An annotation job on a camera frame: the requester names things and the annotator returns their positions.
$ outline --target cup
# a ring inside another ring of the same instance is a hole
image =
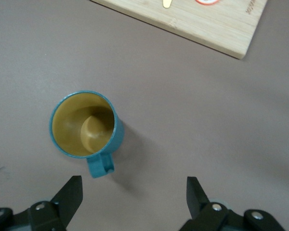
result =
[[[93,178],[115,170],[112,153],[121,145],[124,127],[111,102],[95,91],[77,91],[53,110],[49,131],[64,154],[87,159]]]

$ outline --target mug rim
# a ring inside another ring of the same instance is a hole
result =
[[[109,104],[109,106],[111,107],[111,110],[114,114],[114,120],[115,120],[115,124],[114,124],[114,129],[113,129],[113,132],[111,134],[111,137],[109,139],[109,141],[107,142],[107,144],[102,148],[100,149],[99,151],[93,153],[93,154],[90,154],[90,155],[85,155],[85,156],[79,156],[79,155],[72,155],[66,151],[64,151],[57,143],[57,141],[54,139],[54,136],[53,136],[53,117],[54,117],[54,114],[56,113],[57,109],[59,108],[59,106],[68,98],[70,98],[71,96],[73,95],[77,95],[77,94],[82,94],[82,93],[90,93],[90,94],[95,94],[95,95],[98,95],[100,97],[102,97],[104,100],[106,100],[106,102]],[[90,157],[93,157],[95,155],[99,155],[101,153],[103,153],[103,151],[108,147],[108,145],[111,143],[111,141],[113,140],[113,137],[115,136],[115,133],[116,133],[116,130],[117,130],[117,123],[118,123],[118,117],[117,117],[117,113],[115,111],[115,108],[114,106],[112,105],[112,103],[110,102],[110,100],[108,98],[106,98],[104,95],[96,92],[96,91],[93,91],[93,90],[79,90],[79,91],[76,91],[76,92],[73,92],[67,96],[65,96],[56,106],[55,108],[53,109],[53,112],[52,112],[52,115],[51,115],[51,118],[50,118],[50,121],[49,121],[49,133],[50,133],[50,137],[52,139],[52,142],[54,143],[54,145],[57,147],[57,149],[59,149],[62,153],[64,153],[65,155],[68,155],[70,157],[73,157],[73,158],[78,158],[78,159],[87,159],[87,158],[90,158]]]

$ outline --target gray surface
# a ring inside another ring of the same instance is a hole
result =
[[[51,142],[52,109],[77,90],[124,121],[112,175]],[[289,231],[289,0],[268,2],[242,61],[88,0],[0,0],[0,206],[20,212],[72,175],[70,231],[177,231],[187,176]]]

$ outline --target cutting board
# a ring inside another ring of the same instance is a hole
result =
[[[91,0],[217,51],[242,59],[267,0],[219,0],[202,5],[195,0]]]

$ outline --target blue handle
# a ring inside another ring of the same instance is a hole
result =
[[[102,177],[115,170],[112,154],[96,154],[87,158],[89,171],[93,178]]]

